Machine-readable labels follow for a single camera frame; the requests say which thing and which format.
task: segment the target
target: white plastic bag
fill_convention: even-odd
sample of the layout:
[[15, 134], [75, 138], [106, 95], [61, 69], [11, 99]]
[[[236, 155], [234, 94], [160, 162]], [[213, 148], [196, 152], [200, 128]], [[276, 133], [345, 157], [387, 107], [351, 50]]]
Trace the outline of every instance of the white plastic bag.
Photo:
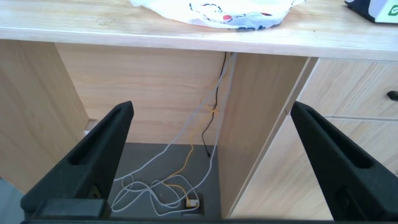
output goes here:
[[130, 0], [161, 16], [199, 26], [258, 30], [280, 24], [306, 0]]

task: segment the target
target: wooden panel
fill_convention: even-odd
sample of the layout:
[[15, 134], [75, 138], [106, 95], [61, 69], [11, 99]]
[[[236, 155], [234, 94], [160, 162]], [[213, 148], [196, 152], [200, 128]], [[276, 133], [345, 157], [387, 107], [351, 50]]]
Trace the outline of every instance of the wooden panel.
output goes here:
[[241, 189], [272, 130], [278, 130], [294, 86], [310, 59], [239, 54], [218, 146], [223, 217], [239, 200]]
[[299, 4], [259, 32], [184, 24], [127, 0], [0, 1], [0, 39], [397, 61], [397, 36], [396, 26], [369, 23], [342, 0]]
[[0, 176], [27, 192], [88, 121], [53, 43], [0, 40]]
[[299, 101], [322, 115], [398, 118], [398, 63], [320, 59]]
[[[398, 122], [329, 120], [398, 174]], [[286, 117], [232, 217], [332, 219], [290, 116]]]
[[[57, 48], [91, 119], [102, 119], [118, 103], [133, 102], [127, 142], [169, 143], [210, 92], [224, 59], [224, 52], [73, 44]], [[219, 99], [225, 87], [220, 87]], [[214, 99], [210, 96], [208, 104]], [[208, 114], [201, 110], [176, 143], [188, 144]], [[214, 144], [217, 120], [205, 134], [207, 144]], [[203, 144], [200, 133], [194, 144]]]

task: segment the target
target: black drawer handle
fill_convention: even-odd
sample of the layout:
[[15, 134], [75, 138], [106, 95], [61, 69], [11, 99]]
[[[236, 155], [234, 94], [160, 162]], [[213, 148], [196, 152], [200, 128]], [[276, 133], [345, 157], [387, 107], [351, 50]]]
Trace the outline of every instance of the black drawer handle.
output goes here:
[[387, 96], [394, 101], [398, 101], [398, 91], [390, 91], [387, 93]]

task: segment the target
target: floor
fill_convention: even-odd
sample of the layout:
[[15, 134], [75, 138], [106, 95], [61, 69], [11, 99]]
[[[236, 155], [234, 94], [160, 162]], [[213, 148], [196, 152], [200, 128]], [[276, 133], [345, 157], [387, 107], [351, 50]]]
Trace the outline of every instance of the floor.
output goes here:
[[[148, 160], [154, 157], [159, 152], [163, 151], [166, 147], [165, 144], [139, 144], [139, 143], [126, 143], [123, 150], [122, 158], [119, 163], [116, 177], [128, 174], [129, 172], [140, 168]], [[190, 156], [186, 168], [181, 172], [192, 185], [198, 184], [206, 175], [210, 158], [207, 156], [203, 146], [194, 146], [195, 149]], [[191, 146], [189, 145], [174, 145], [170, 146], [167, 152], [145, 169], [134, 174], [135, 180], [140, 180], [144, 183], [150, 184], [155, 179], [164, 179], [175, 171], [183, 167], [185, 158], [188, 155]], [[217, 154], [213, 158], [212, 169], [206, 180], [197, 188], [197, 193], [203, 196], [203, 214], [194, 216], [194, 218], [221, 218], [221, 205], [220, 205], [220, 187], [218, 182], [218, 160]], [[188, 190], [188, 185], [183, 180], [170, 180], [168, 184], [178, 184]], [[112, 204], [116, 194], [121, 190], [121, 183], [115, 182], [112, 186], [108, 202]], [[175, 200], [175, 195], [170, 193], [165, 187], [157, 187], [154, 189], [159, 194], [159, 199], [163, 202], [171, 202]], [[179, 197], [183, 192], [176, 189]], [[23, 194], [7, 181], [0, 179], [0, 224], [3, 223], [20, 223], [24, 214], [19, 206], [19, 201]], [[121, 208], [133, 200], [136, 193], [129, 193], [121, 200], [121, 204], [115, 208]], [[159, 208], [156, 206], [160, 213], [168, 212], [171, 209]], [[125, 210], [117, 213], [112, 213], [112, 217], [123, 218], [157, 218], [152, 205], [150, 204], [149, 193], [144, 193], [137, 199], [131, 206]], [[162, 218], [191, 218], [182, 215], [182, 213], [173, 213], [170, 215], [162, 216]]]
[[0, 223], [15, 224], [24, 219], [24, 212], [19, 206], [22, 192], [7, 181], [0, 179]]

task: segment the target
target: desk leg panel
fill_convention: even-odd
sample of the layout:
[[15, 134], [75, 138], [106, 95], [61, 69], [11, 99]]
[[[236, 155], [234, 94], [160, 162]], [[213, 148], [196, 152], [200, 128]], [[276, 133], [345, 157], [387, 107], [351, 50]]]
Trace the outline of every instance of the desk leg panel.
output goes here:
[[0, 176], [27, 192], [88, 122], [54, 43], [0, 40], [0, 115]]
[[218, 146], [222, 216], [229, 217], [317, 58], [239, 54]]

